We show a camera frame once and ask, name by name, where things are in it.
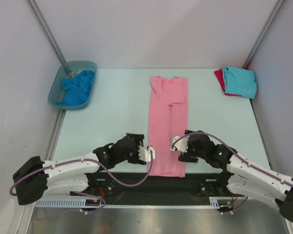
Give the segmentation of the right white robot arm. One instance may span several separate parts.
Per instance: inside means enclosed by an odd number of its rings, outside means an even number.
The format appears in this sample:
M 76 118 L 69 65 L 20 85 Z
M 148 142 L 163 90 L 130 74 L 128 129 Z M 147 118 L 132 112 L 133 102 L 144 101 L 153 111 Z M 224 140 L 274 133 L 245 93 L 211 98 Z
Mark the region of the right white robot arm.
M 213 168 L 221 169 L 215 189 L 220 195 L 243 195 L 276 209 L 293 223 L 293 177 L 267 169 L 242 156 L 217 137 L 202 131 L 185 131 L 175 136 L 171 150 L 180 151 L 179 161 L 197 163 L 201 158 Z

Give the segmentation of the pink t shirt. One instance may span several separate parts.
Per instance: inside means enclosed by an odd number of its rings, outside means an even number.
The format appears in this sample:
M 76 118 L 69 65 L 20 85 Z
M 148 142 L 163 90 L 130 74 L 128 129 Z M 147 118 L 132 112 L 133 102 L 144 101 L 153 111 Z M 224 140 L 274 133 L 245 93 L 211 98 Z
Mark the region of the pink t shirt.
M 148 145 L 155 150 L 151 176 L 184 177 L 186 163 L 172 151 L 171 140 L 188 127 L 188 79 L 151 77 Z

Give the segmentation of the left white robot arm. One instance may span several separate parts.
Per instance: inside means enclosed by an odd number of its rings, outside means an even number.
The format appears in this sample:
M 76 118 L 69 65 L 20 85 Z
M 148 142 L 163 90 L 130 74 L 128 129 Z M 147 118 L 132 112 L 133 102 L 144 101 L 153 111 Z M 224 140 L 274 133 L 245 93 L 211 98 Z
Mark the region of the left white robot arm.
M 127 133 L 116 143 L 66 160 L 42 161 L 34 156 L 13 174 L 10 194 L 17 197 L 19 205 L 34 203 L 46 195 L 92 195 L 98 189 L 96 173 L 124 161 L 146 164 L 141 158 L 144 138 L 143 134 Z

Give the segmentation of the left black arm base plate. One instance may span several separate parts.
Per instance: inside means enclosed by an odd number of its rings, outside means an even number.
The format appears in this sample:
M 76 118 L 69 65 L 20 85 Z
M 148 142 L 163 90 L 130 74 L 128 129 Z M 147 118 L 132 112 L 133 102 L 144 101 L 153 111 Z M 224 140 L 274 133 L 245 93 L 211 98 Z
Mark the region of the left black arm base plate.
M 89 195 L 100 195 L 102 197 L 114 195 L 114 181 L 111 178 L 100 178 L 95 173 L 88 173 L 85 176 L 87 178 L 87 186 L 79 192 Z

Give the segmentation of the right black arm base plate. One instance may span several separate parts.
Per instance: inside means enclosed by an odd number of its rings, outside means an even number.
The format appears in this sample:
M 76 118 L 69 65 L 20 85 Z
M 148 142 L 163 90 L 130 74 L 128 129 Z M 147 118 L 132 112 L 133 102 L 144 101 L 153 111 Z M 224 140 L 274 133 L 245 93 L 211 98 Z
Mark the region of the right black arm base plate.
M 230 192 L 224 183 L 216 180 L 203 180 L 199 182 L 199 195 L 201 197 L 236 197 L 237 195 Z

